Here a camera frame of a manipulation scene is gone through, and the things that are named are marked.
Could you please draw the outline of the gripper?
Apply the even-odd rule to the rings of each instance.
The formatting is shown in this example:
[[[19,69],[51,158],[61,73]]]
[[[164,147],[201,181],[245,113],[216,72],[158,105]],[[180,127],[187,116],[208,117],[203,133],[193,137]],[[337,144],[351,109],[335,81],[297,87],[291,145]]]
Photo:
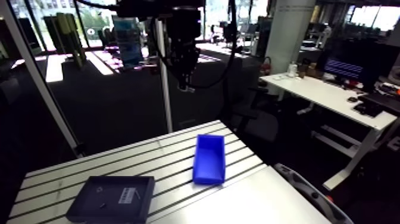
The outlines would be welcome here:
[[[175,8],[166,18],[170,38],[167,56],[168,69],[177,79],[177,87],[183,92],[193,92],[191,75],[198,62],[200,50],[195,39],[201,34],[201,12],[197,9]]]

